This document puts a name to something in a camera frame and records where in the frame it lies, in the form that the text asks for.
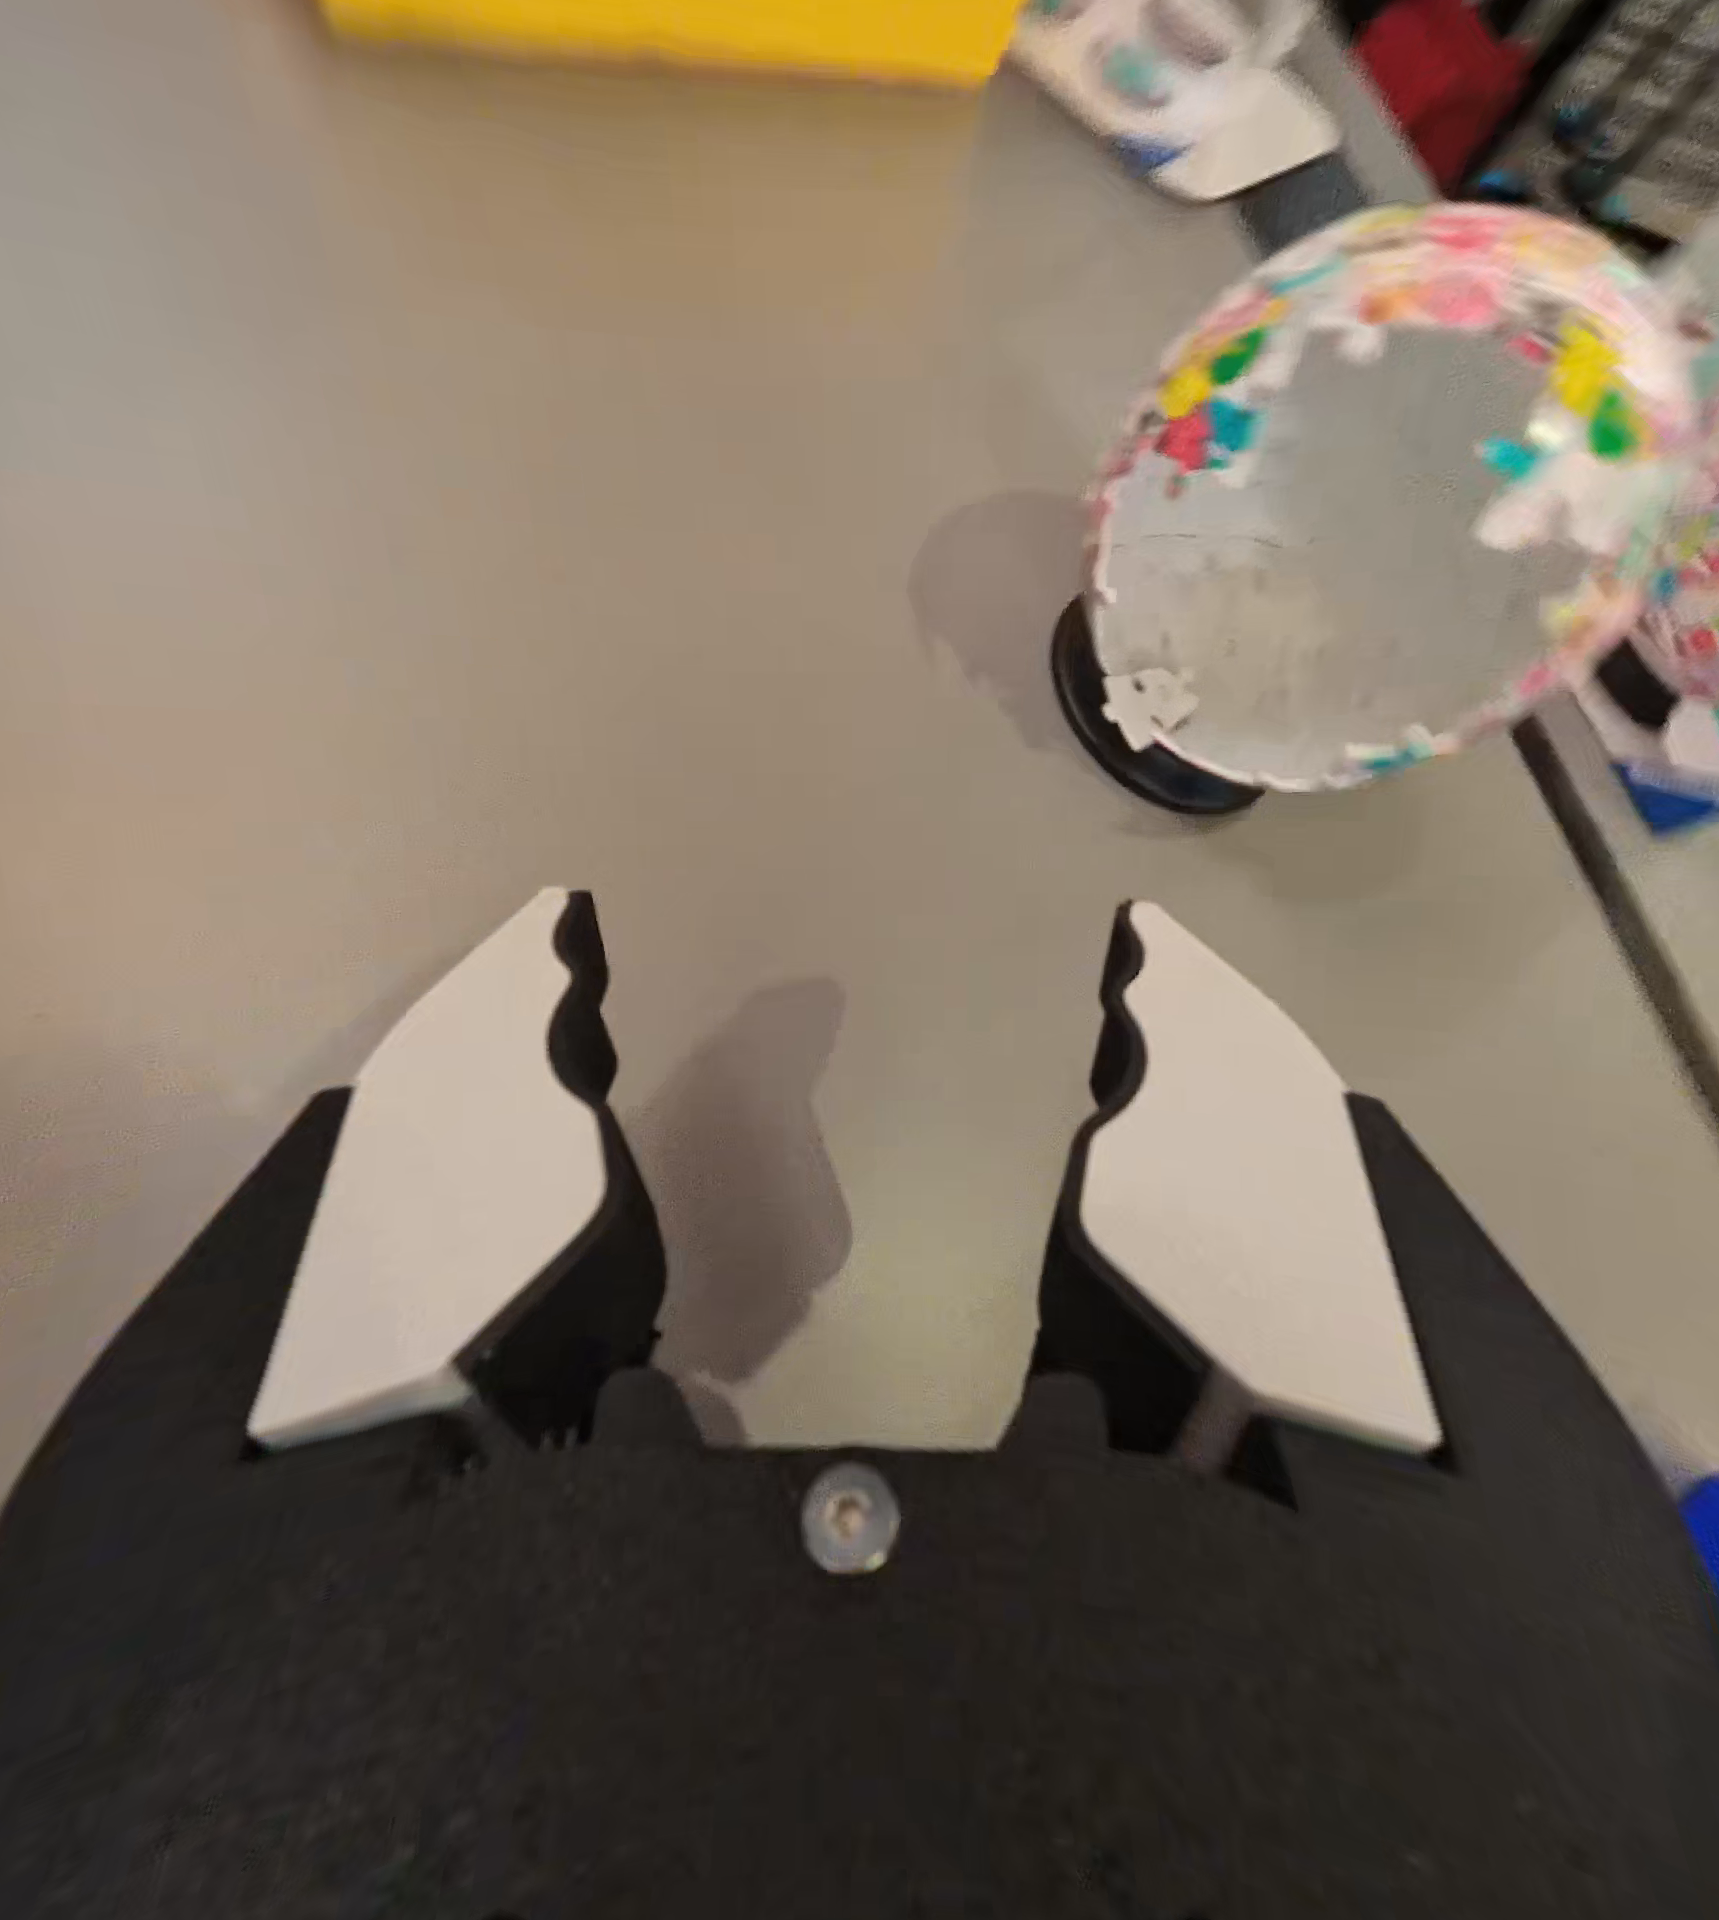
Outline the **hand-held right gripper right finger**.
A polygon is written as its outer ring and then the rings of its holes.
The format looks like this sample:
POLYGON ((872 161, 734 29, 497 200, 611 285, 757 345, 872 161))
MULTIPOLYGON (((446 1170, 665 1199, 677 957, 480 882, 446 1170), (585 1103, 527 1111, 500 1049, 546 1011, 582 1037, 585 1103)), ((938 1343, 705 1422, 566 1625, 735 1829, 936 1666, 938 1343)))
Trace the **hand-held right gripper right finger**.
POLYGON ((1148 900, 1113 918, 1098 1004, 1032 1375, 1093 1388, 1113 1453, 1189 1470, 1235 1467, 1256 1429, 1434 1458, 1445 1420, 1337 1070, 1148 900))

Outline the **red box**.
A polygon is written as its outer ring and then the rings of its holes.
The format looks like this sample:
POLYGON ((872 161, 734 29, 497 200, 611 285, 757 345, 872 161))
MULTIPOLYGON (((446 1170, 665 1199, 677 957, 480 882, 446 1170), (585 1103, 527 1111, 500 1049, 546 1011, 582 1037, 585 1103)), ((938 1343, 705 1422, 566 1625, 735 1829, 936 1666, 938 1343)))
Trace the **red box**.
POLYGON ((1447 199, 1521 106, 1535 62, 1528 5, 1364 5, 1353 48, 1383 109, 1447 199))

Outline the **colourful puzzle ball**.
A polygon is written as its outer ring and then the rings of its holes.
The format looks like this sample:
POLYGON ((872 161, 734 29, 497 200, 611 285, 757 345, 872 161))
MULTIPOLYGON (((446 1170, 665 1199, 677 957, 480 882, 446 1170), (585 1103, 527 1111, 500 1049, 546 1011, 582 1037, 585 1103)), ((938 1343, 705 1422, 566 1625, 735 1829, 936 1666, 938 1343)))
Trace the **colourful puzzle ball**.
POLYGON ((1371 204, 1263 258, 1088 494, 1105 717, 1264 794, 1510 731, 1635 622, 1703 432, 1692 319, 1525 206, 1371 204))

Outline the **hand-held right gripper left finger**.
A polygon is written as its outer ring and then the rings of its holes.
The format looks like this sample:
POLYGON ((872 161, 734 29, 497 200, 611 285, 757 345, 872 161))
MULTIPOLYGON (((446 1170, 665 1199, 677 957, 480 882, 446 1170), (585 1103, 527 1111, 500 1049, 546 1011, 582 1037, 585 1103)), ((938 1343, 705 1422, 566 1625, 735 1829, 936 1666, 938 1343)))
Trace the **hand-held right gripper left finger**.
POLYGON ((592 893, 550 887, 378 1042, 253 1402, 260 1452, 472 1410, 575 1446, 651 1363, 667 1259, 607 991, 592 893))

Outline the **yellow box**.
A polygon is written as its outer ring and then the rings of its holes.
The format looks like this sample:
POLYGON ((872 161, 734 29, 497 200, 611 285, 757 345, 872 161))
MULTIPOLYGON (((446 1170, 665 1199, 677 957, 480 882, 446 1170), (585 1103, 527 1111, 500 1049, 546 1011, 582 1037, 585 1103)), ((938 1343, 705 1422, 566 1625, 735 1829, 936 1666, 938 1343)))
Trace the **yellow box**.
POLYGON ((1021 2, 320 2, 345 42, 978 91, 1021 2))

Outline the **black ball stand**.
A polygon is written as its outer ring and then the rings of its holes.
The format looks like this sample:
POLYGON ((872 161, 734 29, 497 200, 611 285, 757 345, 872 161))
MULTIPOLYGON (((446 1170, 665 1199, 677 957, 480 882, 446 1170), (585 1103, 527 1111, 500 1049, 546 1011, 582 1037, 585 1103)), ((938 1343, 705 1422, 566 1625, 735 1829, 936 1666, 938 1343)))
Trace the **black ball stand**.
POLYGON ((1079 592, 1054 623, 1049 672, 1056 703, 1078 745, 1115 786, 1135 801, 1186 819, 1232 819, 1263 801, 1263 788, 1210 773, 1165 747, 1127 747, 1123 733, 1102 712, 1105 678, 1079 592))

